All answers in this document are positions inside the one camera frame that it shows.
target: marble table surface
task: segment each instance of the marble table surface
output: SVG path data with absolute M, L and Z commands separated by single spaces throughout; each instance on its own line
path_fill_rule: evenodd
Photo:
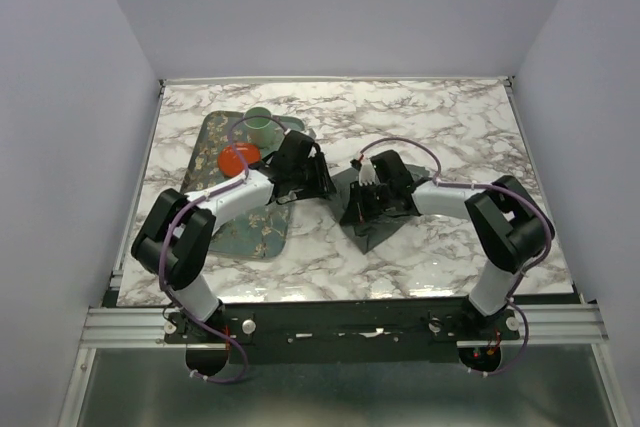
M 443 179 L 491 182 L 515 175 L 542 205 L 540 190 L 500 80 L 344 81 L 173 85 L 165 90 L 130 243 L 158 194 L 179 189 L 204 117 L 215 110 L 264 106 L 296 116 L 315 130 L 333 175 L 349 167 L 369 142 L 395 135 L 431 147 Z M 410 145 L 385 144 L 405 163 L 432 168 Z M 283 252 L 270 261 L 209 254 L 204 275 L 226 302 L 361 300 L 464 295 L 484 255 L 468 221 L 438 216 L 411 219 L 363 255 L 319 200 L 294 206 Z M 166 302 L 156 277 L 129 254 L 118 305 Z M 572 291 L 557 242 L 519 293 Z

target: white wall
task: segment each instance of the white wall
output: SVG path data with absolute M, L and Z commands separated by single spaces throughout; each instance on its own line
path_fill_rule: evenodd
M 560 0 L 516 78 L 578 286 L 594 294 L 640 425 L 640 0 Z
M 116 0 L 0 0 L 0 425 L 57 423 L 159 90 Z
M 557 0 L 118 0 L 163 78 L 513 74 Z

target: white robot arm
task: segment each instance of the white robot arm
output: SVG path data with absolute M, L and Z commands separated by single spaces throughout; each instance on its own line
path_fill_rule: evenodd
M 383 217 L 443 215 L 471 220 L 488 257 L 480 279 L 467 298 L 471 322 L 482 324 L 499 313 L 519 282 L 522 267 L 546 245 L 544 219 L 549 220 L 514 177 L 503 176 L 493 183 L 501 194 L 482 188 L 441 186 L 429 178 L 415 181 L 393 150 L 371 158 L 377 182 L 351 184 L 349 204 L 341 225 L 372 223 Z M 522 205 L 527 202 L 538 215 Z
M 243 182 L 236 177 L 187 194 L 174 189 L 162 192 L 131 247 L 133 257 L 156 275 L 165 256 L 167 285 L 198 321 L 206 321 L 222 305 L 201 274 L 211 237 L 220 227 L 243 212 L 284 197 L 326 198 L 335 192 L 318 144 L 297 131 L 289 131 L 276 152 L 240 175 L 245 176 Z M 165 249 L 170 224 L 196 199 L 198 205 L 180 220 Z

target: dark green tray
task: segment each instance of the dark green tray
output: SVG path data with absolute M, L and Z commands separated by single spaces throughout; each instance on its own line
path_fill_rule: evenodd
M 181 192 L 206 189 L 228 180 L 218 168 L 218 154 L 229 145 L 229 128 L 242 116 L 241 112 L 215 111 L 205 117 L 180 188 Z M 278 120 L 290 129 L 305 130 L 304 122 L 295 117 L 278 116 Z M 273 145 L 260 149 L 262 157 L 276 150 L 282 138 L 282 131 L 277 129 Z M 234 141 L 249 142 L 247 129 L 243 124 L 236 127 Z M 275 257 L 284 248 L 292 208 L 292 205 L 273 203 L 247 211 L 227 222 L 216 232 L 209 244 L 209 251 L 256 259 Z

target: orange lid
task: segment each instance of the orange lid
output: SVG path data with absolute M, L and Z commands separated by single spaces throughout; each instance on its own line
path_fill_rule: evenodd
M 262 158 L 260 150 L 253 144 L 236 142 L 236 149 L 248 164 L 253 164 Z M 222 152 L 218 155 L 218 167 L 227 177 L 235 177 L 242 172 L 242 162 L 230 145 L 222 149 Z

